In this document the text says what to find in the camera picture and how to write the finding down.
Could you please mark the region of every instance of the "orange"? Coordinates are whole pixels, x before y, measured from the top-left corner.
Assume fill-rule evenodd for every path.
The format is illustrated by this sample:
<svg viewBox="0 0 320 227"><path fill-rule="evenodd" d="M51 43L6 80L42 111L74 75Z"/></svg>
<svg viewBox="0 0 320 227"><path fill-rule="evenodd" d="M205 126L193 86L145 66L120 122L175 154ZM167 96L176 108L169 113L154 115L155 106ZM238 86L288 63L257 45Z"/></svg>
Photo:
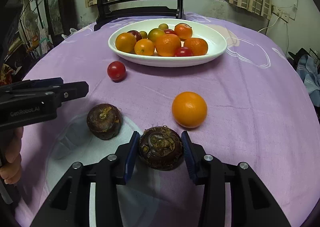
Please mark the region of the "orange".
<svg viewBox="0 0 320 227"><path fill-rule="evenodd" d="M200 95L186 91L173 100L172 115L181 126L196 128L207 116L207 104Z"/></svg>
<svg viewBox="0 0 320 227"><path fill-rule="evenodd" d="M193 55L205 55L208 51L208 44L201 38L189 38L185 40L184 47L188 47L192 50Z"/></svg>
<svg viewBox="0 0 320 227"><path fill-rule="evenodd" d="M174 27L174 32L176 33L177 36L179 36L181 40L186 40L188 38L191 38L192 36L191 26L184 23L177 24Z"/></svg>
<svg viewBox="0 0 320 227"><path fill-rule="evenodd" d="M164 34L165 34L165 32L163 32L161 29L154 28L149 32L148 39L155 43L156 40L158 39L158 37L160 37L160 36L162 36Z"/></svg>
<svg viewBox="0 0 320 227"><path fill-rule="evenodd" d="M129 53L134 49L134 45L136 44L136 38L131 33L122 33L116 38L116 48L119 51Z"/></svg>
<svg viewBox="0 0 320 227"><path fill-rule="evenodd" d="M155 44L149 39L141 39L134 46L134 52L137 55L151 56L155 52Z"/></svg>
<svg viewBox="0 0 320 227"><path fill-rule="evenodd" d="M156 50L160 56L174 56L179 47L181 47L181 41L175 34L165 34L156 41Z"/></svg>

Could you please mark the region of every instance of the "purple tablecloth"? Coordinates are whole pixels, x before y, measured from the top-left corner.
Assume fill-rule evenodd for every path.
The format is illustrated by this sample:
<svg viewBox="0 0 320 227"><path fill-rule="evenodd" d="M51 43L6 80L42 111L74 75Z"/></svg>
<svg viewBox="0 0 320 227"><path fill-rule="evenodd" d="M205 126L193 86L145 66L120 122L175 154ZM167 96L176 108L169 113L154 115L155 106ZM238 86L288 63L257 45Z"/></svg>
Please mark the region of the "purple tablecloth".
<svg viewBox="0 0 320 227"><path fill-rule="evenodd" d="M22 227L30 225L47 195L46 159L72 117L107 102L120 107L141 129L167 125L181 134L171 104L183 91L200 94L208 105L205 122L189 131L192 141L222 162L248 162L292 227L299 227L320 197L320 127L305 86L281 49L263 34L190 13L188 20L225 36L228 49L222 56L185 68L148 67L121 59L127 78L112 82L106 68L120 58L109 49L109 36L130 22L150 18L115 20L96 32L92 24L54 48L27 75L84 80L90 90L86 98L63 104L57 119L25 127L20 181L24 200L16 216ZM184 164L160 172L160 178L159 207L150 226L197 226L203 188L193 185Z"/></svg>

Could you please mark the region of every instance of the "human hand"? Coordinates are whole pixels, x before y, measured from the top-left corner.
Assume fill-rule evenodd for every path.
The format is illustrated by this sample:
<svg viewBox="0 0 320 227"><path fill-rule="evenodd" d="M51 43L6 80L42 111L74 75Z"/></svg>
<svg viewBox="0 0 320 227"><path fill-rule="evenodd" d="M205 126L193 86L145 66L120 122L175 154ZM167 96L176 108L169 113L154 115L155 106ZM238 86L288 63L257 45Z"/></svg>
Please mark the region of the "human hand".
<svg viewBox="0 0 320 227"><path fill-rule="evenodd" d="M6 184L15 184L21 177L21 139L23 135L23 127L14 130L13 139L11 140L5 158L8 163L0 168L0 176Z"/></svg>

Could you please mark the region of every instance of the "red cherry tomato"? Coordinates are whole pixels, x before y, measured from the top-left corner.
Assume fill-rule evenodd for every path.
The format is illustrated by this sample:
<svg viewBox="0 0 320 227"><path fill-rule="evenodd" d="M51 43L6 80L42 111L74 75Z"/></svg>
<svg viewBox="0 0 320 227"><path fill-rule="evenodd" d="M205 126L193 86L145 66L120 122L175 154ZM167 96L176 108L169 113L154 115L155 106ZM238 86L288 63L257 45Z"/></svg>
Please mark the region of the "red cherry tomato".
<svg viewBox="0 0 320 227"><path fill-rule="evenodd" d="M128 33L133 34L137 42L142 39L141 34L136 30L130 30Z"/></svg>
<svg viewBox="0 0 320 227"><path fill-rule="evenodd" d="M175 56L183 57L183 56L193 56L193 52L188 47L180 47L176 50Z"/></svg>
<svg viewBox="0 0 320 227"><path fill-rule="evenodd" d="M172 29L166 29L166 30L164 30L164 33L165 34L176 34L176 32L173 31Z"/></svg>
<svg viewBox="0 0 320 227"><path fill-rule="evenodd" d="M111 80L122 80L125 77L125 66L119 61L115 61L109 64L107 73Z"/></svg>

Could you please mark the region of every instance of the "white oval plate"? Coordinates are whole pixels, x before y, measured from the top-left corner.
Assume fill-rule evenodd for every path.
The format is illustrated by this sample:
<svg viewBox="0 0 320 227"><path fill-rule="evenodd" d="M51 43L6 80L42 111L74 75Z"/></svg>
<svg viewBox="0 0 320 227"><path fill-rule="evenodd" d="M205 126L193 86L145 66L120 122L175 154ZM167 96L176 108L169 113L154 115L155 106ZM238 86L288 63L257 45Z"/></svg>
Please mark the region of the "white oval plate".
<svg viewBox="0 0 320 227"><path fill-rule="evenodd" d="M169 26L169 29L172 30L174 30L175 25L179 23L190 25L193 31L192 37L202 38L208 43L207 54L201 56L162 57L130 54L116 49L116 38L121 33L126 33L130 30L137 30L138 32L145 31L149 33L153 28L157 28L162 23L166 23ZM220 56L227 49L225 38L216 30L193 21L173 18L149 19L126 25L115 31L109 37L108 45L117 55L130 62L156 67L185 67L207 63Z"/></svg>

